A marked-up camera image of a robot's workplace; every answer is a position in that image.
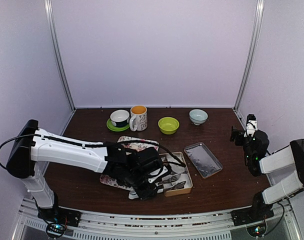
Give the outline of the metal tongs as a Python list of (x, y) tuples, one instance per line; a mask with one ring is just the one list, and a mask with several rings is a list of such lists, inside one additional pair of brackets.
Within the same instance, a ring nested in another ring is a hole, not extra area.
[(186, 181), (178, 182), (180, 177), (180, 173), (175, 174), (168, 179), (161, 180), (156, 184), (156, 186), (158, 189), (163, 190), (163, 192), (183, 189), (185, 187)]

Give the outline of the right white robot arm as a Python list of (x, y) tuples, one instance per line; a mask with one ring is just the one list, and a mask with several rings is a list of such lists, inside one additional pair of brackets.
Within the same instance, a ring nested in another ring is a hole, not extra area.
[(281, 174), (270, 187), (254, 195), (247, 210), (251, 220), (260, 220), (273, 204), (304, 190), (304, 138), (268, 153), (268, 135), (250, 123), (245, 130), (232, 127), (230, 141), (242, 147), (244, 164), (254, 177)]

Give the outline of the bear print tin lid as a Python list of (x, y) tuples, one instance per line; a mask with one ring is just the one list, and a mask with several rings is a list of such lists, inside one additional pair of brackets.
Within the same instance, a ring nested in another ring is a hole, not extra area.
[(184, 152), (204, 179), (219, 173), (223, 169), (222, 164), (203, 142), (185, 147)]

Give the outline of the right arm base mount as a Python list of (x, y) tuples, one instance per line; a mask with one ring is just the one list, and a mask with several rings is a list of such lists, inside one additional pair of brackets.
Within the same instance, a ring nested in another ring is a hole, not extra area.
[(235, 227), (263, 221), (274, 216), (272, 205), (264, 207), (251, 206), (233, 210), (230, 214)]

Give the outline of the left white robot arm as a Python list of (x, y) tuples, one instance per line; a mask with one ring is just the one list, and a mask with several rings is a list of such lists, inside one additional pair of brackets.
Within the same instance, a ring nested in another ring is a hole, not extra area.
[(64, 218), (55, 202), (55, 194), (40, 172), (38, 162), (51, 162), (108, 175), (132, 188), (137, 197), (147, 200), (158, 193), (157, 179), (171, 173), (158, 151), (148, 147), (137, 151), (119, 142), (86, 142), (52, 134), (30, 119), (19, 135), (12, 139), (6, 169), (21, 179), (37, 205), (53, 222)]

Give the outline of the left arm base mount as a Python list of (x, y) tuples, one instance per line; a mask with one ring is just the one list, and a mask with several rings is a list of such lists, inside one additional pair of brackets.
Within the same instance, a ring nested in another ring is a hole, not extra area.
[(54, 206), (52, 208), (37, 207), (37, 217), (45, 223), (56, 223), (69, 227), (78, 227), (81, 219), (81, 212), (67, 208)]

